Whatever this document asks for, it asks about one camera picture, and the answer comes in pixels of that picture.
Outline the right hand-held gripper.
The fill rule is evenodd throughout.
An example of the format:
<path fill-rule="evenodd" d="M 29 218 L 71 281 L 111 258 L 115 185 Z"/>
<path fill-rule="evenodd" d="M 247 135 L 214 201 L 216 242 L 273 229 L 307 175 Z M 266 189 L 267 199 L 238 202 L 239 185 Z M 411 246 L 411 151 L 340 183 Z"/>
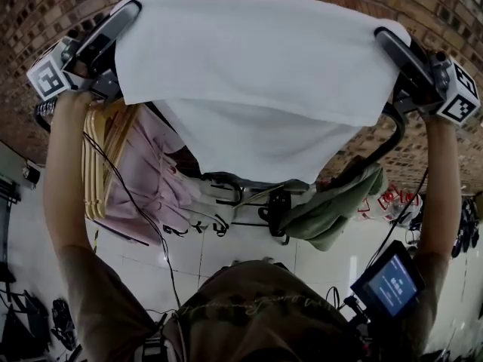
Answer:
<path fill-rule="evenodd" d="M 412 38 L 406 45 L 386 27 L 374 37 L 399 69 L 392 103 L 402 114 L 418 111 L 462 126 L 480 108 L 476 83 L 443 51 L 426 51 Z"/>

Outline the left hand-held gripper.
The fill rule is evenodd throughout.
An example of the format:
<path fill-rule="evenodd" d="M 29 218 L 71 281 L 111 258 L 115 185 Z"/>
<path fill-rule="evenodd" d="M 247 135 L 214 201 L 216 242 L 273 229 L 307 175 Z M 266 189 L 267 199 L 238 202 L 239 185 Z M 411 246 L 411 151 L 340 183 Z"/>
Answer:
<path fill-rule="evenodd" d="M 44 51 L 26 73 L 41 99 L 47 101 L 70 90 L 90 91 L 104 101 L 118 99 L 121 88 L 112 69 L 89 72 L 75 68 L 80 61 L 86 65 L 94 63 L 133 24 L 141 10 L 141 3 L 131 0 L 104 17 L 82 44 L 65 36 Z"/>

